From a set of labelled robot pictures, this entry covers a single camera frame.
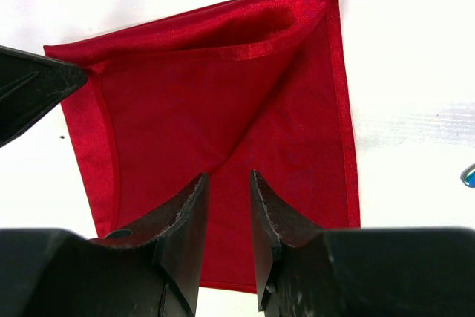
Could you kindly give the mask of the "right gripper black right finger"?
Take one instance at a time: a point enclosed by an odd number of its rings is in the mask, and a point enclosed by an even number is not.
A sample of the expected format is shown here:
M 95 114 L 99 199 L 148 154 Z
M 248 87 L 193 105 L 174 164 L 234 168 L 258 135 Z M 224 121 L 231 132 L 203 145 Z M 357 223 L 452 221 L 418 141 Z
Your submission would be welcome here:
M 249 183 L 259 310 L 325 312 L 323 229 L 281 199 L 260 172 L 252 171 Z

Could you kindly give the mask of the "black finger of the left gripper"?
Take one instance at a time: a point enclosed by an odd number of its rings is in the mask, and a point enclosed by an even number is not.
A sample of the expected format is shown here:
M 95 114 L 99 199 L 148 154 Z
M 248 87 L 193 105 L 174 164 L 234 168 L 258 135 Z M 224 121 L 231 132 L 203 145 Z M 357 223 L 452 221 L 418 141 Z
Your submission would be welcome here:
M 1 47 L 1 146 L 20 137 L 88 81 L 79 66 Z

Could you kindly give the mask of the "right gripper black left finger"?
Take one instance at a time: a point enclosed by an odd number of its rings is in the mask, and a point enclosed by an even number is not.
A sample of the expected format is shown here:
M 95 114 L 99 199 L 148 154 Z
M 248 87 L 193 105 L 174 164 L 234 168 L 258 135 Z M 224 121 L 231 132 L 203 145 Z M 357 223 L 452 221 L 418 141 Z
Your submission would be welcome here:
M 195 316 L 209 212 L 209 176 L 201 173 L 173 198 L 132 223 L 91 241 L 112 249 L 148 251 L 186 316 Z

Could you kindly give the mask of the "red cloth napkin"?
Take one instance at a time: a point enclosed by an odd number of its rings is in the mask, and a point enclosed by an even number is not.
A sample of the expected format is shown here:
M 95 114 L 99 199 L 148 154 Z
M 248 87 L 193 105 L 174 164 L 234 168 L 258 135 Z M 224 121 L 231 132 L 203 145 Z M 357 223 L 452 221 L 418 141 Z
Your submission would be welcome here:
M 99 236 L 209 175 L 201 285 L 255 291 L 249 175 L 325 228 L 360 224 L 338 0 L 230 0 L 63 45 L 62 102 Z

